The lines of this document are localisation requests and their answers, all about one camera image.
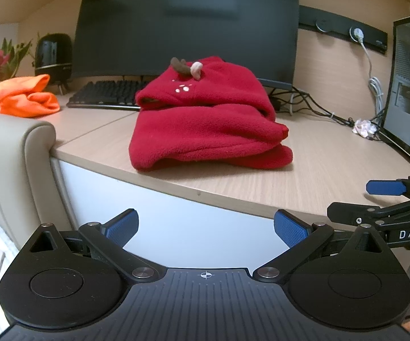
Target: beige leather chair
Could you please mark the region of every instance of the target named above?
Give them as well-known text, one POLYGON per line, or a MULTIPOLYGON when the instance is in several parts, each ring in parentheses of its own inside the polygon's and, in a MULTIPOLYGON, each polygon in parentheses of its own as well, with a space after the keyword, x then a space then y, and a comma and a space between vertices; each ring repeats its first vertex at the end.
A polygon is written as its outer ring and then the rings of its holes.
POLYGON ((0 115, 0 225, 18 248, 41 223, 71 229, 50 165, 55 141, 48 122, 0 115))

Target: white power cord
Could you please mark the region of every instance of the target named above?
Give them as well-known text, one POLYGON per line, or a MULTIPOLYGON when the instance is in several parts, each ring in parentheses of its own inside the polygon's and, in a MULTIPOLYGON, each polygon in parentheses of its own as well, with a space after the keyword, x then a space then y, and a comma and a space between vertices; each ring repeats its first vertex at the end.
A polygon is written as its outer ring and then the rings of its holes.
POLYGON ((382 92, 382 84, 380 83, 379 79, 377 77, 372 76, 372 61, 369 56, 369 53, 365 47, 365 44, 363 42, 365 38, 365 34, 360 28, 355 28, 353 31, 350 31, 350 36, 353 40, 356 40, 359 42, 361 47, 366 53, 366 56, 369 59, 369 89, 375 97, 375 115, 379 115, 381 111, 383 110, 383 92, 382 92))

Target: keyboard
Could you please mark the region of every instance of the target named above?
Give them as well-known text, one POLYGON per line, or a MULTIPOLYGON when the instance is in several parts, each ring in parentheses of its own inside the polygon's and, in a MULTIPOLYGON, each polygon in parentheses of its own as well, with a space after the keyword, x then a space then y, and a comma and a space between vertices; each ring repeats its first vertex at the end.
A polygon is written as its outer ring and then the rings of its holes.
POLYGON ((135 94, 148 82, 97 81, 88 82, 66 104, 69 108, 140 110, 135 94))

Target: potted plant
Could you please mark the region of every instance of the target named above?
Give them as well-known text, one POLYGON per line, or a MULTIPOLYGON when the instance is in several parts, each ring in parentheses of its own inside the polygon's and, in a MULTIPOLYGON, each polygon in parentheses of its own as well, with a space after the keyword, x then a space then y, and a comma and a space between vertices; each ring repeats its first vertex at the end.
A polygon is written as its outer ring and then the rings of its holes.
POLYGON ((19 43, 12 45, 4 38, 0 48, 0 82, 15 77, 22 59, 27 55, 31 48, 31 41, 27 44, 19 43))

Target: embroidered paw print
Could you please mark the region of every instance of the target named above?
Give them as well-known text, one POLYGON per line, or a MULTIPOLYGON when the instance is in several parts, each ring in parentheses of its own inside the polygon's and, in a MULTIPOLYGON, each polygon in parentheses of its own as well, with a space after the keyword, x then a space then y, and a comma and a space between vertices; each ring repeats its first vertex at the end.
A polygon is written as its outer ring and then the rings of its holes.
POLYGON ((176 90, 175 90, 175 92, 176 93, 180 93, 181 92, 181 90, 183 90, 184 92, 188 92, 189 90, 190 90, 190 87, 192 86, 192 84, 188 84, 188 85, 186 85, 186 84, 180 84, 179 85, 179 88, 177 88, 176 90))

